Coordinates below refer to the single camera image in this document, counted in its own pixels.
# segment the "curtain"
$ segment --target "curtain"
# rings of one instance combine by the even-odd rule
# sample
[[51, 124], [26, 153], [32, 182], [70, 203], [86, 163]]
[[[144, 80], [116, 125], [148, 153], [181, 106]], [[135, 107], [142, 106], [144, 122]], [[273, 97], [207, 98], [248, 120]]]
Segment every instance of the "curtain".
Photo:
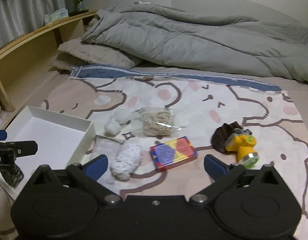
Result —
[[65, 0], [0, 0], [0, 47], [44, 26], [45, 14], [65, 8]]

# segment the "bottle label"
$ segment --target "bottle label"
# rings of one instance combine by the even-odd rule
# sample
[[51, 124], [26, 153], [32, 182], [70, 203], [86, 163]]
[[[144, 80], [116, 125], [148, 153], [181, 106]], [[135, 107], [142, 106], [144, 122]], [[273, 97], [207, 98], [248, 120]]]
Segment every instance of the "bottle label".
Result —
[[81, 12], [81, 11], [84, 11], [84, 3], [83, 1], [79, 2], [79, 4], [76, 6], [77, 7], [77, 11], [78, 12]]

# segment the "yellow toy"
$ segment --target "yellow toy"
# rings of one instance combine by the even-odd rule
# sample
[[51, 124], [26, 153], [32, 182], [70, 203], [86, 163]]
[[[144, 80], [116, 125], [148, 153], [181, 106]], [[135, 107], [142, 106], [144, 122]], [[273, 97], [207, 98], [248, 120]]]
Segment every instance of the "yellow toy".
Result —
[[258, 159], [258, 153], [253, 149], [256, 145], [256, 139], [248, 129], [234, 129], [229, 138], [225, 141], [225, 150], [227, 152], [236, 152], [237, 163], [245, 168], [254, 166]]

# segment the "screw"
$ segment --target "screw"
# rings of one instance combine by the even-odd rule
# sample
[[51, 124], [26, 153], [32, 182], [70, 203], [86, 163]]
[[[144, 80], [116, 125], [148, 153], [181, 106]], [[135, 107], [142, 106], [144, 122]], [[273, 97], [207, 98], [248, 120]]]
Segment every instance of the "screw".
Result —
[[107, 195], [104, 199], [107, 203], [111, 204], [115, 204], [121, 200], [121, 198], [118, 195], [114, 194]]
[[154, 206], [158, 206], [160, 203], [161, 203], [161, 202], [160, 202], [159, 200], [153, 200], [153, 201], [152, 201], [152, 204], [153, 204]]
[[208, 199], [208, 197], [204, 194], [196, 194], [194, 196], [192, 196], [192, 200], [194, 200], [195, 202], [198, 203], [203, 203]]

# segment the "green glass bottle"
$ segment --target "green glass bottle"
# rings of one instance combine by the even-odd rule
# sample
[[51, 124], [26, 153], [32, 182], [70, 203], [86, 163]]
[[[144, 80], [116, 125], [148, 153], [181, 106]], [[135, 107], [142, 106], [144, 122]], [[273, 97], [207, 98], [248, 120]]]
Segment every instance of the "green glass bottle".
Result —
[[76, 11], [81, 12], [84, 11], [84, 2], [83, 0], [75, 0]]

